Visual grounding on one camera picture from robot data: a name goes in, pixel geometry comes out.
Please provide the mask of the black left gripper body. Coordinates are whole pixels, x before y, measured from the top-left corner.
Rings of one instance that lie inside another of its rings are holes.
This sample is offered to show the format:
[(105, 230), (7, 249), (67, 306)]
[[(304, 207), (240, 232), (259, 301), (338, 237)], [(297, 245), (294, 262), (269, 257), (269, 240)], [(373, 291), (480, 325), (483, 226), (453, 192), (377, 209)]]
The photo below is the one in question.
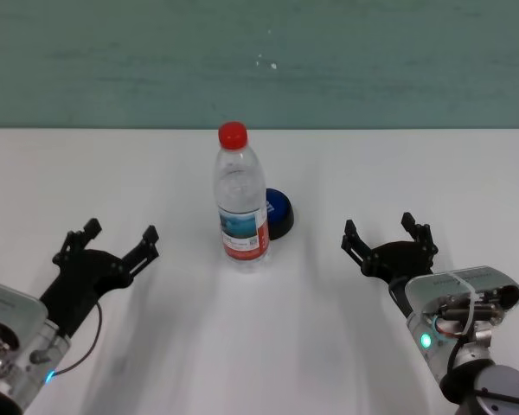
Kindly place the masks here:
[(128, 266), (104, 251), (57, 253), (53, 263), (59, 266), (60, 273), (40, 301), (60, 337), (71, 338), (107, 292), (127, 288), (133, 282)]

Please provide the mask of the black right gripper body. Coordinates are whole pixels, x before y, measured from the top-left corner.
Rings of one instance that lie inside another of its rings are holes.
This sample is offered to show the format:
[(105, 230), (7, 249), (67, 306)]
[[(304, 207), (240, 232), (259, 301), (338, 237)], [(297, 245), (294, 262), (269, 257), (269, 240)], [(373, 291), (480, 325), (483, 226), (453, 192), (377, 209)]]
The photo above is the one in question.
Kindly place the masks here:
[(371, 250), (362, 261), (367, 277), (379, 278), (388, 285), (388, 293), (400, 312), (412, 312), (406, 284), (413, 278), (432, 274), (434, 245), (396, 241)]

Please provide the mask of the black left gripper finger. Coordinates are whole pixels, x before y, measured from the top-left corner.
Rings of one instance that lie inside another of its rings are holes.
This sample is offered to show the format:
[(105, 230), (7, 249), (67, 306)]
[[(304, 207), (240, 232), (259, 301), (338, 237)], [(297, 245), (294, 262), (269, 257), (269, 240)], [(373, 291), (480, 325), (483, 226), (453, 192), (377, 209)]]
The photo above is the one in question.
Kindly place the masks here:
[(91, 218), (79, 231), (69, 231), (61, 249), (53, 256), (53, 264), (67, 263), (74, 255), (83, 252), (88, 243), (95, 239), (101, 231), (102, 227), (96, 218)]
[(156, 247), (158, 241), (157, 229), (153, 225), (149, 225), (145, 229), (140, 242), (122, 258), (124, 269), (131, 278), (136, 277), (159, 256)]

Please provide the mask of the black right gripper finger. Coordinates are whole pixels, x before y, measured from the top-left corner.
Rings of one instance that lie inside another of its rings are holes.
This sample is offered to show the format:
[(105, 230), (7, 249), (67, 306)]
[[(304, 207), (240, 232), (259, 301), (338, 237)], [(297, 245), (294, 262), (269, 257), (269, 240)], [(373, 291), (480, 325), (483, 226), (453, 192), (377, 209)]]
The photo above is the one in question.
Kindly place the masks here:
[(353, 220), (346, 220), (341, 248), (360, 266), (369, 264), (372, 250), (360, 238)]
[(432, 260), (438, 253), (438, 247), (433, 242), (431, 228), (428, 224), (418, 224), (410, 212), (405, 212), (401, 218), (405, 231), (420, 245), (421, 251)]

